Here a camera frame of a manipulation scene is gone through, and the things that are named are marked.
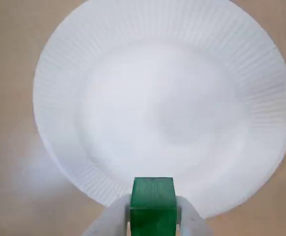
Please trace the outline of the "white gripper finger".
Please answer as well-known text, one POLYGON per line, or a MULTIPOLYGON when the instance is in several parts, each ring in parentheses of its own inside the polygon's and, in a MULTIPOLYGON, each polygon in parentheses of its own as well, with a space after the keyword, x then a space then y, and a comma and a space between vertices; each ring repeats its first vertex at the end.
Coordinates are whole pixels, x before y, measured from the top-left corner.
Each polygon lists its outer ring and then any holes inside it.
POLYGON ((206 224, 194 206, 184 197, 177 196, 177 224, 181 236, 212 236, 212 229, 206 224))
POLYGON ((118 198, 83 232, 83 236, 126 236, 131 195, 118 198))

